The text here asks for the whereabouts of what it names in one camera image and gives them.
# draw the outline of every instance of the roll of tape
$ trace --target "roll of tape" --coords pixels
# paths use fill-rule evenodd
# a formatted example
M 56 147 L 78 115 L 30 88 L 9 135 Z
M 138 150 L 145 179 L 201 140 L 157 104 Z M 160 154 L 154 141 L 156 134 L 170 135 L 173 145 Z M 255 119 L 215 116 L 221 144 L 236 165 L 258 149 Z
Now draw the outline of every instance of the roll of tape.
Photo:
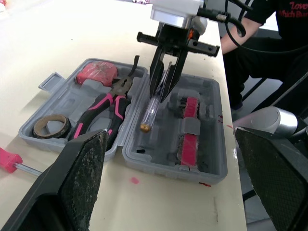
M 62 122 L 63 126 L 59 131 L 56 131 L 50 134 L 43 134 L 42 129 L 46 127 L 46 125 L 50 121 Z M 61 114 L 54 114 L 54 115 L 48 115 L 48 116 L 45 116 L 39 119 L 35 123 L 32 133 L 33 133 L 33 136 L 38 139 L 62 138 L 62 137 L 65 137 L 69 133 L 71 128 L 72 126 L 68 118 L 66 118 L 64 115 L 61 115 Z

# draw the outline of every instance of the gray tool case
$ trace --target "gray tool case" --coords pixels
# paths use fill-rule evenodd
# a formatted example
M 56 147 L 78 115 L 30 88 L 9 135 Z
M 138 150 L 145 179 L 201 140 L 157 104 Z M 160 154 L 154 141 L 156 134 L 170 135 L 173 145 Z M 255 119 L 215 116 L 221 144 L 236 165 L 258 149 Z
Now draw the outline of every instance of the gray tool case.
M 96 61 L 102 60 L 87 59 L 68 79 L 54 73 L 39 86 L 51 96 L 20 128 L 19 136 L 22 139 L 42 150 L 61 152 L 70 134 L 65 138 L 41 140 L 33 137 L 33 126 L 44 116 L 63 114 L 74 128 L 95 98 L 110 91 L 110 87 L 94 80 L 87 79 L 82 85 L 75 82 L 77 74 L 87 64 Z M 117 78 L 126 77 L 132 68 L 130 64 L 111 63 L 117 67 Z M 172 92 L 160 104 L 152 131 L 143 133 L 139 126 L 150 99 L 149 75 L 147 69 L 137 67 L 132 77 L 133 85 L 127 95 L 131 104 L 126 109 L 125 119 L 112 148 L 105 153 L 105 161 L 114 157 L 118 147 L 123 147 L 122 155 L 126 164 L 134 169 L 206 184 L 223 180 L 227 175 L 227 160 L 219 84 L 212 79 L 182 74 Z M 199 128 L 196 128 L 195 122 L 190 125 L 189 120 L 181 118 L 179 106 L 183 97 L 198 98 Z M 108 128 L 113 111 L 114 107 L 111 106 L 97 116 L 89 131 Z M 61 126 L 60 122 L 51 121 L 45 132 L 57 131 Z M 200 133 L 197 165 L 189 167 L 181 165 L 177 156 L 181 146 L 180 137 L 185 132 L 194 132 L 194 129 Z

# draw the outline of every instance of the table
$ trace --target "table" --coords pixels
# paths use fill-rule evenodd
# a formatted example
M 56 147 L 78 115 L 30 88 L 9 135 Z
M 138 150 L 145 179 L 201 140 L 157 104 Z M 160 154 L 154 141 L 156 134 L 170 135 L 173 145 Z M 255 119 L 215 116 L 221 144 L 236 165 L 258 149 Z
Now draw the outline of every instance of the table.
M 149 69 L 155 47 L 138 43 L 139 31 L 155 35 L 149 5 L 113 0 L 46 0 L 0 20 L 0 147 L 19 153 L 40 171 L 58 154 L 28 146 L 19 128 L 48 98 L 37 86 L 57 71 L 68 77 L 87 58 L 132 63 Z M 209 22 L 201 41 L 220 45 L 218 25 Z M 166 57 L 165 62 L 174 60 Z M 222 54 L 189 54 L 184 73 L 210 77 L 220 84 L 228 175 L 221 183 L 201 184 L 149 175 L 125 166 L 118 150 L 104 165 L 90 230 L 245 231 L 237 154 Z M 135 177 L 139 184 L 129 179 Z M 20 203 L 35 177 L 0 170 L 0 227 Z

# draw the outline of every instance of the black t-shirt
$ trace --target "black t-shirt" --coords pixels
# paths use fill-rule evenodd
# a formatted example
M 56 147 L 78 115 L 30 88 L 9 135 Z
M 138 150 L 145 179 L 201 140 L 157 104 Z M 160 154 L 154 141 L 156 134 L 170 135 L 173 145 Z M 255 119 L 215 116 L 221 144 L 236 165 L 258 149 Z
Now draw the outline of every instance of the black t-shirt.
M 279 35 L 291 47 L 308 44 L 308 0 L 254 0 L 245 17 L 260 24 L 276 12 Z

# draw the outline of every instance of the tool case latch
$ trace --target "tool case latch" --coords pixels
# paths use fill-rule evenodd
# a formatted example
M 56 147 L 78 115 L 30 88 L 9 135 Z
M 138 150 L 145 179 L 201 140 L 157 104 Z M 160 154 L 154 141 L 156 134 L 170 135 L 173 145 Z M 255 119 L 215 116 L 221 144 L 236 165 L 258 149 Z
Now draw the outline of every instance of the tool case latch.
M 54 93 L 59 87 L 61 87 L 65 82 L 65 79 L 59 75 L 57 72 L 52 73 L 44 82 L 42 82 L 38 88 Z

